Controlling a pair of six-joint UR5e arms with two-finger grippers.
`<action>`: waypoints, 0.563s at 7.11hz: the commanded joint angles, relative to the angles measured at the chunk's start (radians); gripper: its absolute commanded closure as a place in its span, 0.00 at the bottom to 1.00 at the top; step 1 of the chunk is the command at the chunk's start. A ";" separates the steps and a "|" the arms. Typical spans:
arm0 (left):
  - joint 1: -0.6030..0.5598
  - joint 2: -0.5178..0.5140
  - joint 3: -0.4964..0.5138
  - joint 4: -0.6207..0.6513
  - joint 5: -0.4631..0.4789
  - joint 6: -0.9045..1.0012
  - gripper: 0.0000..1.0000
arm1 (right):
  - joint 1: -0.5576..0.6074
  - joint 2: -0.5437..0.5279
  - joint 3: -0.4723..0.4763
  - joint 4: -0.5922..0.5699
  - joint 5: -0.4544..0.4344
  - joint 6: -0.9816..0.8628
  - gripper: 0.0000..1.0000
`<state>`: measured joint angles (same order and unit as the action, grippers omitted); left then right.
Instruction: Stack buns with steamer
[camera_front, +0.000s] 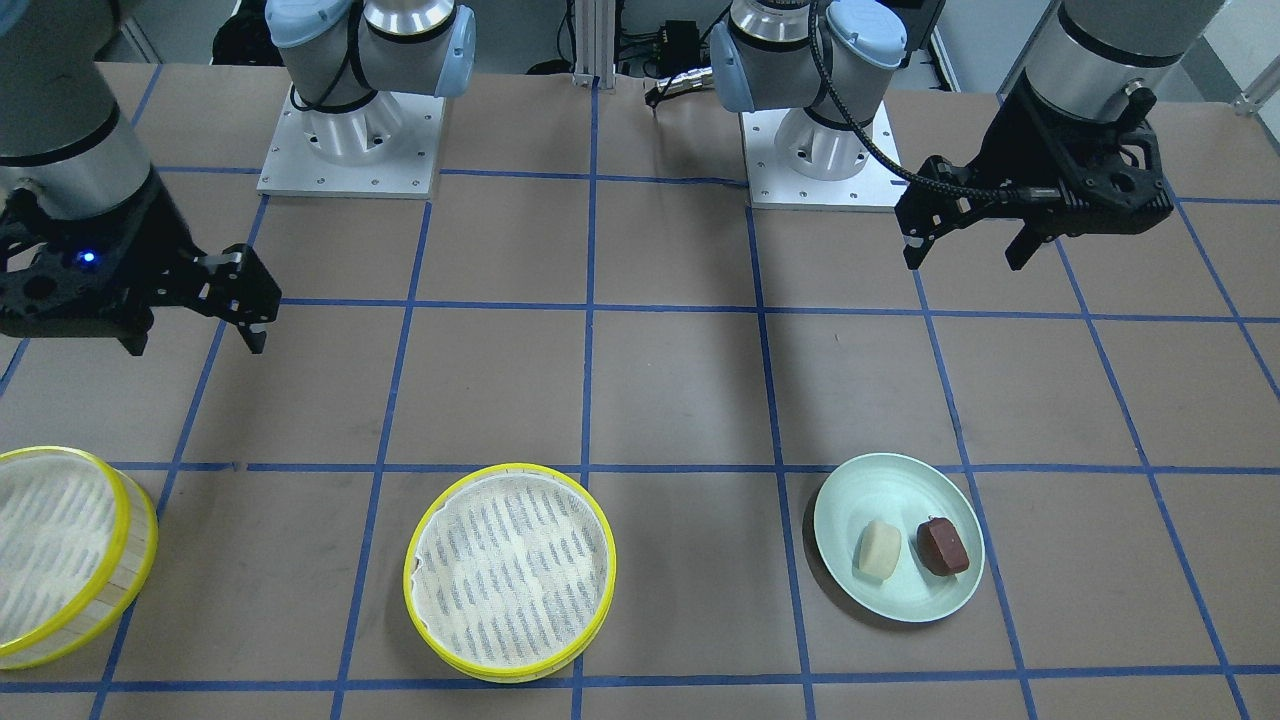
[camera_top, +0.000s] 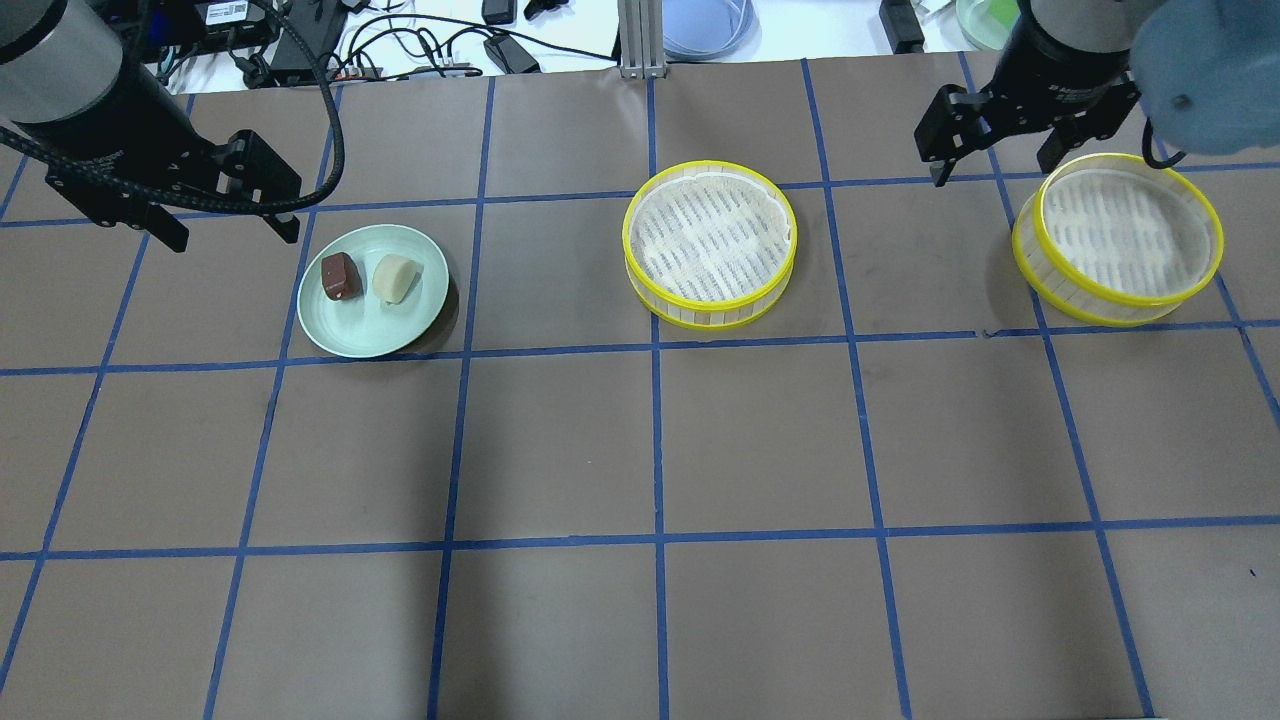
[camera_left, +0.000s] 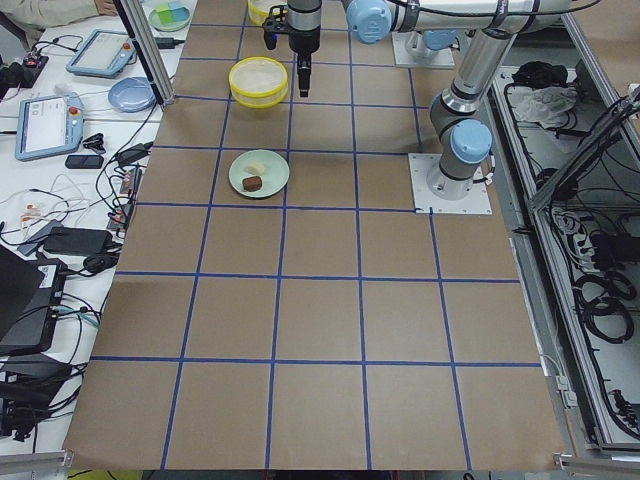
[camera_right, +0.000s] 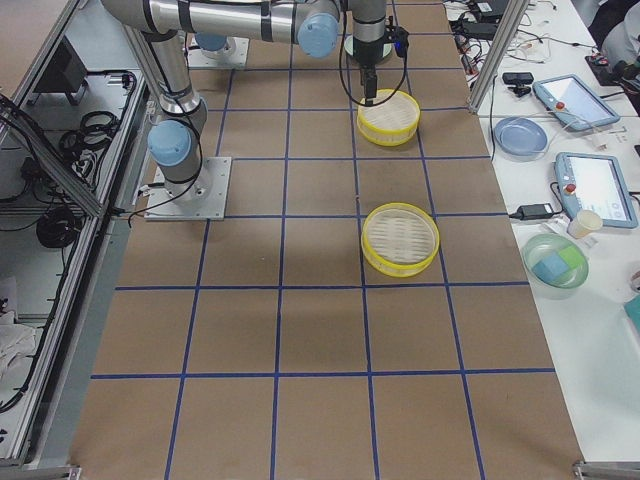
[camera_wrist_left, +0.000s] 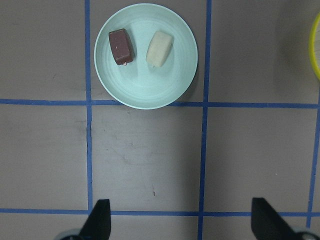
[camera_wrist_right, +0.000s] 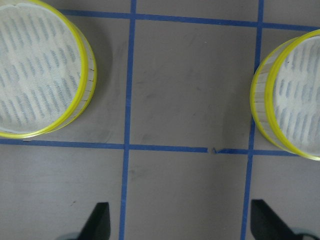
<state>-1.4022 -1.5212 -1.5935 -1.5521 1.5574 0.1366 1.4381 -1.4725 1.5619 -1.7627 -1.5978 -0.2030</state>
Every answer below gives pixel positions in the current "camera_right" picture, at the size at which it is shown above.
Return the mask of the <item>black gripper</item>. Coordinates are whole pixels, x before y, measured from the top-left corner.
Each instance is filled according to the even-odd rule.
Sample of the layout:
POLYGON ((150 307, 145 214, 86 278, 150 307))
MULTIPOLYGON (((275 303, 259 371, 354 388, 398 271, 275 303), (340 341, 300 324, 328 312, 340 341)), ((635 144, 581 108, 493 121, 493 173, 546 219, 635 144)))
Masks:
POLYGON ((360 67, 365 106, 374 104, 377 96, 376 65, 383 59, 382 42, 356 42, 355 61, 360 67))

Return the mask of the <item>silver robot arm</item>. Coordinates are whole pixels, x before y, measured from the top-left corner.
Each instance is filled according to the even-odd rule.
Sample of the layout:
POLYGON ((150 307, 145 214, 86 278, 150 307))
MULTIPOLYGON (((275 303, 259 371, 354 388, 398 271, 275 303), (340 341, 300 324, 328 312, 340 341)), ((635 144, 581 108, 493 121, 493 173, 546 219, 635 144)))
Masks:
POLYGON ((195 41, 203 55, 208 58, 229 56, 235 51, 235 41, 231 37, 196 33, 195 41))
POLYGON ((308 56, 323 58, 351 20, 353 53, 361 69, 365 103, 377 95, 376 66, 389 43, 383 1, 106 1, 119 21, 148 86, 167 120, 153 133, 183 129, 197 142, 206 122, 204 102, 194 89, 181 33, 209 34, 296 44, 308 56))

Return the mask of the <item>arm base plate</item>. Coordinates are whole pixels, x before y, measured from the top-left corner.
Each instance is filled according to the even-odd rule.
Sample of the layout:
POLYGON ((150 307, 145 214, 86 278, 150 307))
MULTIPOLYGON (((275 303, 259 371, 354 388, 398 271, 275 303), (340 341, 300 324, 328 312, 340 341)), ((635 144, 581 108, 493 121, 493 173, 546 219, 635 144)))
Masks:
POLYGON ((179 196, 189 183, 166 183, 161 169, 157 167, 154 182, 161 183, 161 186, 150 190, 144 217, 153 221, 223 220, 231 168, 231 157, 206 157, 195 184, 179 196))
POLYGON ((246 66, 249 40, 240 37, 231 37, 235 41, 235 51, 229 56, 216 58, 205 57, 197 46, 195 35, 187 50, 187 60, 192 70, 234 70, 244 69, 246 66))

